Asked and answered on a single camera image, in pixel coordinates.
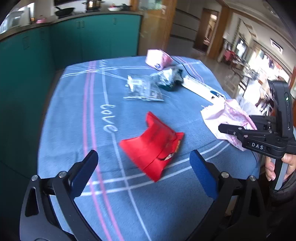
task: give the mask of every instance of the blue tablecloth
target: blue tablecloth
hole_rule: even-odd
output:
[[[202,62],[174,58],[185,63],[191,75],[229,98]],[[213,201],[189,164],[193,149],[235,178],[259,174],[260,163],[251,151],[242,152],[210,132],[200,113],[210,103],[190,90],[182,86],[173,92],[162,90],[163,102],[123,99],[129,74],[154,72],[142,56],[75,64],[65,69],[51,99],[38,174],[53,177],[82,161],[91,149],[98,152],[99,165],[75,202],[102,240],[185,240]],[[148,111],[176,132],[185,133],[177,155],[156,183],[118,146],[122,139],[147,129]],[[52,201],[62,228],[71,232],[55,197]]]

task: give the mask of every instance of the red bag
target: red bag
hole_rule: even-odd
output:
[[[183,132],[175,132],[152,112],[146,116],[148,129],[139,137],[122,140],[119,145],[138,168],[157,182],[165,166],[178,151]]]

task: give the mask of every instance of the doorway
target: doorway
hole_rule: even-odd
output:
[[[204,8],[200,19],[200,25],[193,47],[204,53],[207,52],[213,39],[213,33],[219,12]]]

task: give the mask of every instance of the air vent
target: air vent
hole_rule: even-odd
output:
[[[270,39],[271,46],[274,47],[280,54],[283,54],[283,48],[277,44],[274,40]]]

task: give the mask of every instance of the green cabinet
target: green cabinet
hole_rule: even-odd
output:
[[[97,59],[136,56],[141,16],[101,14],[50,26],[56,69]]]
[[[51,25],[50,41],[56,70],[82,62],[79,18]]]
[[[110,58],[109,15],[79,18],[81,22],[82,62]]]
[[[0,160],[26,177],[37,171],[44,103],[55,69],[48,27],[0,42]]]
[[[110,15],[111,58],[136,56],[138,52],[140,15]]]

